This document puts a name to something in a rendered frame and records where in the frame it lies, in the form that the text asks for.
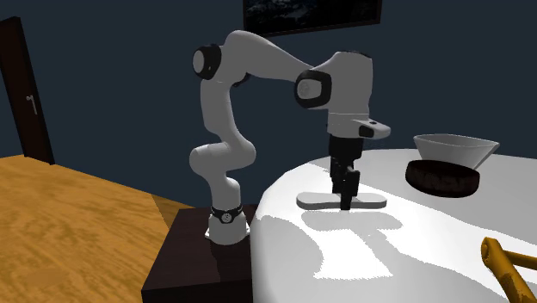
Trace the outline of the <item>dark framed wall picture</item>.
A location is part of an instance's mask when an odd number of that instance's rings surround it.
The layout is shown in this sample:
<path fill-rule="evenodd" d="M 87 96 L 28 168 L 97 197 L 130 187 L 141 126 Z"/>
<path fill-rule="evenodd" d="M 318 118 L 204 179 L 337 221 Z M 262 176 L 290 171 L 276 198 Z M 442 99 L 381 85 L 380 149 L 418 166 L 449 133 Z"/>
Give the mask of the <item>dark framed wall picture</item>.
<path fill-rule="evenodd" d="M 262 37 L 380 23 L 383 0 L 243 0 L 244 30 Z"/>

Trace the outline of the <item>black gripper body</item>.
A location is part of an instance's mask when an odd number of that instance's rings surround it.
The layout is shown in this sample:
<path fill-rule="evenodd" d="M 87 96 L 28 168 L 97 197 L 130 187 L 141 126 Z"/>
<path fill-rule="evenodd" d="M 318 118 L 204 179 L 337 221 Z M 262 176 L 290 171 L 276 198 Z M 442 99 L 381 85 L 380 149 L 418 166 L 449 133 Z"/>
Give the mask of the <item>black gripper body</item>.
<path fill-rule="evenodd" d="M 330 135 L 329 155 L 330 161 L 340 164 L 349 164 L 361 158 L 363 138 L 340 138 Z"/>

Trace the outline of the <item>dark brown bowl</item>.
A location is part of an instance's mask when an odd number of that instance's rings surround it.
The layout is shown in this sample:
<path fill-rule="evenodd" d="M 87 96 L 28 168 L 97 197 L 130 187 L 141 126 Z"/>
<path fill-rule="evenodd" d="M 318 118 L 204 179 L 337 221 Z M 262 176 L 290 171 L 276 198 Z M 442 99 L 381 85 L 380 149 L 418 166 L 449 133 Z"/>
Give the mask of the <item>dark brown bowl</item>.
<path fill-rule="evenodd" d="M 444 198 L 473 195 L 480 183 L 480 174 L 476 170 L 436 160 L 412 160 L 407 164 L 404 176 L 414 189 Z"/>

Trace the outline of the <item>white bowl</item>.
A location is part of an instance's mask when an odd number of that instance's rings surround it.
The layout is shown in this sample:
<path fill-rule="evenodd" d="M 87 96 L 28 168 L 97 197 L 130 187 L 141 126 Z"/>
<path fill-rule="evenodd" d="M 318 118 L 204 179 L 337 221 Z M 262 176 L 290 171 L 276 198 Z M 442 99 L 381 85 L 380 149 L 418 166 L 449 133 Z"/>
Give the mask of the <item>white bowl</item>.
<path fill-rule="evenodd" d="M 500 144 L 449 133 L 421 134 L 413 137 L 422 159 L 457 164 L 476 170 Z"/>

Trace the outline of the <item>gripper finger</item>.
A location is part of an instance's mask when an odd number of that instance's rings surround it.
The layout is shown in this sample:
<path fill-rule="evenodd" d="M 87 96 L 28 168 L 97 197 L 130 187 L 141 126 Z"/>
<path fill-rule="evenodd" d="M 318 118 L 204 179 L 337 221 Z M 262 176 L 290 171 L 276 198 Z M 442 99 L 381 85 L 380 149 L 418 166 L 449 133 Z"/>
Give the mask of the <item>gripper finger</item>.
<path fill-rule="evenodd" d="M 356 197 L 358 193 L 359 182 L 360 172 L 355 170 L 352 166 L 347 166 L 343 171 L 343 179 L 341 183 L 341 210 L 349 210 L 351 208 L 352 199 Z"/>
<path fill-rule="evenodd" d="M 341 194 L 343 191 L 343 183 L 345 179 L 347 165 L 341 162 L 338 158 L 330 158 L 330 179 L 332 182 L 332 193 Z"/>

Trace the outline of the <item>dark door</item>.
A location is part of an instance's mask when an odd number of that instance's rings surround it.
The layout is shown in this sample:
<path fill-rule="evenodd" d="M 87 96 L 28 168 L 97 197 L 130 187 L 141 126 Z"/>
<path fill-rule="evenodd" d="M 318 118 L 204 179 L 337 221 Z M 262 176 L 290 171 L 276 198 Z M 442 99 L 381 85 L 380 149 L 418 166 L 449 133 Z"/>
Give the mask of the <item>dark door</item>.
<path fill-rule="evenodd" d="M 22 20 L 18 16 L 0 21 L 0 72 L 23 155 L 54 165 Z"/>

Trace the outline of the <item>white round table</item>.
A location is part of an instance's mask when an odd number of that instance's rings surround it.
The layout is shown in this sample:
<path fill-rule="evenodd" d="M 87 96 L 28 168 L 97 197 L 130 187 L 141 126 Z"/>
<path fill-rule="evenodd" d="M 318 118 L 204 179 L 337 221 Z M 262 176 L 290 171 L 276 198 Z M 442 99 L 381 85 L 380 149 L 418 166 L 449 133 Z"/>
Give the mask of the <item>white round table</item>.
<path fill-rule="evenodd" d="M 330 192 L 326 158 L 277 179 L 250 226 L 254 303 L 509 303 L 480 246 L 537 257 L 537 159 L 494 154 L 474 195 L 445 199 L 405 181 L 417 158 L 364 152 L 360 191 L 385 196 L 378 210 L 300 208 L 298 194 Z"/>

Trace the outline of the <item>dark robot stand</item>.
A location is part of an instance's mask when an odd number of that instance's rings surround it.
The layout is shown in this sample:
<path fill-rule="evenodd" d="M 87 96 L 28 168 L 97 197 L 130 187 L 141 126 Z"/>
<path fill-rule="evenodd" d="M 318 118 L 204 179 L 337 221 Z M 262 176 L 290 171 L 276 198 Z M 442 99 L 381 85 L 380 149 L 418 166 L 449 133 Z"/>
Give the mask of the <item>dark robot stand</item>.
<path fill-rule="evenodd" d="M 253 303 L 250 239 L 205 238 L 210 209 L 177 212 L 141 289 L 143 303 Z"/>

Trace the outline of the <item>white flat oblong object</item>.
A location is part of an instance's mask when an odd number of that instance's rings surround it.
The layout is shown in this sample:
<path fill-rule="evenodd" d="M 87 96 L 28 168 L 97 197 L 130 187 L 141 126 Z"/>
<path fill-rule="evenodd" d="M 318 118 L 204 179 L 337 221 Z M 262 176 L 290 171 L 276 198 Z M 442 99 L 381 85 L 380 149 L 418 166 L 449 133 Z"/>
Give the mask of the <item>white flat oblong object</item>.
<path fill-rule="evenodd" d="M 350 199 L 339 194 L 303 192 L 297 195 L 297 205 L 305 210 L 322 209 L 381 209 L 386 206 L 387 199 L 375 193 L 358 193 Z"/>

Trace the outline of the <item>yellow wooden chair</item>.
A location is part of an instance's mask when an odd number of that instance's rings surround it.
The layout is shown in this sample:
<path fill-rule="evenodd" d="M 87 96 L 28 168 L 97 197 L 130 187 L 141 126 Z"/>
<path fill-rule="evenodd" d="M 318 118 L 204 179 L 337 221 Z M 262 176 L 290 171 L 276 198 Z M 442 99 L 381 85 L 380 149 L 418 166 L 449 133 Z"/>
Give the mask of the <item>yellow wooden chair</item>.
<path fill-rule="evenodd" d="M 515 268 L 537 270 L 537 257 L 504 250 L 494 238 L 485 237 L 480 246 L 485 267 L 495 276 L 509 303 L 537 303 L 528 284 Z"/>

